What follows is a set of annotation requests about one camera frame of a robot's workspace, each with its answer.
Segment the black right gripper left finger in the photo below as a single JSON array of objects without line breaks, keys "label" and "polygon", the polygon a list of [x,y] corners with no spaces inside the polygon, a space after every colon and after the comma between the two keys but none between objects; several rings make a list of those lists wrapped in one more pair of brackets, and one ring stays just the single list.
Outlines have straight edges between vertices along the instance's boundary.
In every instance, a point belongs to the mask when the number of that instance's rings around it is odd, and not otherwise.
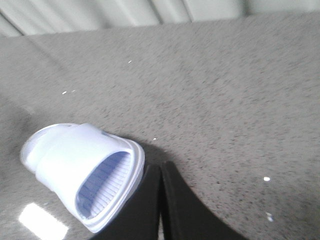
[{"label": "black right gripper left finger", "polygon": [[157,240],[161,170],[149,164],[137,190],[118,215],[93,240]]}]

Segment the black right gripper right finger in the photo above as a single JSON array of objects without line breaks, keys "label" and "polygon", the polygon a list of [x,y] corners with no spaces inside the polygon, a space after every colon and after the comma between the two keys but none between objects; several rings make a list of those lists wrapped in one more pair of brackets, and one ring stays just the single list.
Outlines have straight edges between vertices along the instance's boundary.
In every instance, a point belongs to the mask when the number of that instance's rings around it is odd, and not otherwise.
[{"label": "black right gripper right finger", "polygon": [[172,161],[161,164],[162,226],[166,240],[244,240],[196,196]]}]

